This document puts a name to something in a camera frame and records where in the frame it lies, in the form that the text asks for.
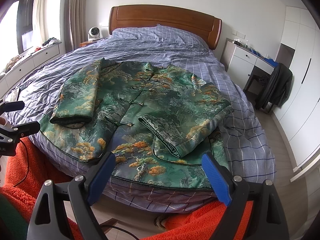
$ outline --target black wardrobe handle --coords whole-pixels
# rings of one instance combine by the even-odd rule
[[[308,65],[308,67],[307,67],[306,73],[304,74],[304,77],[303,77],[303,79],[302,79],[301,85],[302,85],[302,83],[304,82],[304,79],[306,78],[306,75],[307,75],[307,72],[308,72],[308,69],[309,69],[309,66],[310,66],[310,62],[311,62],[311,58],[310,58],[310,60],[309,60],[309,65]]]

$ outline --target wooden bed leg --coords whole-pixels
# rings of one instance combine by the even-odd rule
[[[99,226],[115,226],[119,220],[115,218],[110,218],[108,221],[101,223]],[[106,234],[108,233],[112,228],[105,228],[103,232]]]

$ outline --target hand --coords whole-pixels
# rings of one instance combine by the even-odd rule
[[[5,125],[5,119],[3,119],[2,117],[0,117],[0,124]]]

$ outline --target floral jacket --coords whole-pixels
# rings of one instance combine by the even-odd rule
[[[119,178],[209,188],[201,156],[228,168],[217,126],[231,112],[212,83],[179,67],[101,59],[64,83],[41,132],[80,162],[112,151]]]

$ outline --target wooden floor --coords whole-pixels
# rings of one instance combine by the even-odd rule
[[[305,178],[290,182],[293,177],[292,165],[279,130],[272,117],[255,111],[267,135],[269,147],[276,158],[276,190],[280,197],[287,219],[289,234],[292,236],[307,221],[308,192]]]
[[[290,178],[293,176],[292,166],[289,155],[285,148],[281,135],[272,120],[271,116],[261,111],[256,111],[263,129],[268,138],[269,146],[271,147],[276,157],[276,180],[275,186],[280,196],[284,212],[287,218],[290,236],[292,236],[307,220],[308,215],[308,193],[305,178],[299,179],[290,183]],[[3,168],[0,172],[0,179],[3,184],[4,172],[7,157],[0,159]],[[70,203],[66,203],[68,216],[74,220]],[[157,213],[146,212],[125,204],[114,201],[105,195],[102,195],[98,203],[92,210],[97,217],[99,223],[102,223],[110,218],[119,220],[117,226],[128,230],[139,238],[155,235],[161,231],[153,225],[154,219],[158,216]],[[107,233],[110,240],[129,240],[131,236],[112,229]]]

